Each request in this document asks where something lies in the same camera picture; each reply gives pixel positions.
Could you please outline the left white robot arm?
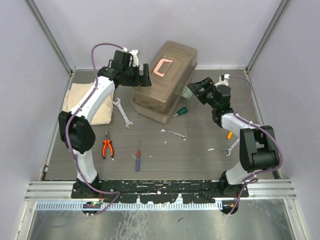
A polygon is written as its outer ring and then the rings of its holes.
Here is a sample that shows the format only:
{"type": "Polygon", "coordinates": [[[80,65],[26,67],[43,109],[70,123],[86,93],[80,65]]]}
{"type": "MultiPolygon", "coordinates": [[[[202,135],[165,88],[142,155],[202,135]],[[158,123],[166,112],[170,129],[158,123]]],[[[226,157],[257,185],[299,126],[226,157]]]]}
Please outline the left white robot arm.
{"type": "Polygon", "coordinates": [[[126,48],[116,50],[108,66],[95,69],[95,80],[70,111],[61,111],[58,115],[61,141],[65,143],[75,162],[77,183],[82,184],[82,192],[88,198],[100,193],[99,176],[94,166],[92,148],[96,135],[92,120],[102,103],[118,86],[149,87],[149,65],[140,66],[138,50],[126,48]]]}

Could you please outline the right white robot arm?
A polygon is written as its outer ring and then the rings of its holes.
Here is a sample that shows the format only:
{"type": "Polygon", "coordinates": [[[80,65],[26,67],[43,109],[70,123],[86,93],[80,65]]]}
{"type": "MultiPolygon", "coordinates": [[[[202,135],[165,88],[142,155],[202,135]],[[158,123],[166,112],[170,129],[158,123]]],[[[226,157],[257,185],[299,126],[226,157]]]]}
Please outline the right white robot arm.
{"type": "Polygon", "coordinates": [[[217,83],[207,77],[186,86],[186,90],[203,105],[211,106],[214,123],[238,137],[239,162],[219,178],[219,191],[225,197],[231,197],[237,188],[255,179],[256,175],[272,172],[282,163],[273,128],[254,124],[231,107],[229,79],[230,75],[225,74],[217,83]]]}

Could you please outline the silver wrench near right arm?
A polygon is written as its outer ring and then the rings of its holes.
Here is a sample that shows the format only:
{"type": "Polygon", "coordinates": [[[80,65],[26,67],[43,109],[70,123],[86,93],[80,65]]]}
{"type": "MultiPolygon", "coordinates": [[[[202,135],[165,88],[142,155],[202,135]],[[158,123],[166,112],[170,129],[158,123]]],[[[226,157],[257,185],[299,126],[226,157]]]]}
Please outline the silver wrench near right arm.
{"type": "Polygon", "coordinates": [[[231,155],[232,150],[237,146],[239,142],[240,142],[240,139],[238,138],[234,141],[234,143],[229,148],[223,151],[224,153],[226,153],[227,157],[231,155]]]}

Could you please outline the brown translucent toolbox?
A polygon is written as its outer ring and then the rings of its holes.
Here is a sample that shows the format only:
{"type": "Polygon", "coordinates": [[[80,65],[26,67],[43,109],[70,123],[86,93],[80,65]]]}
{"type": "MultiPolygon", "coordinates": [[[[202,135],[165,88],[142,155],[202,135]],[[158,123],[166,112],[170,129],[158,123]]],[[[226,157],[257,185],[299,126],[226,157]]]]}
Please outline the brown translucent toolbox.
{"type": "Polygon", "coordinates": [[[195,73],[197,54],[195,48],[166,41],[149,64],[151,86],[132,89],[137,113],[166,124],[195,73]]]}

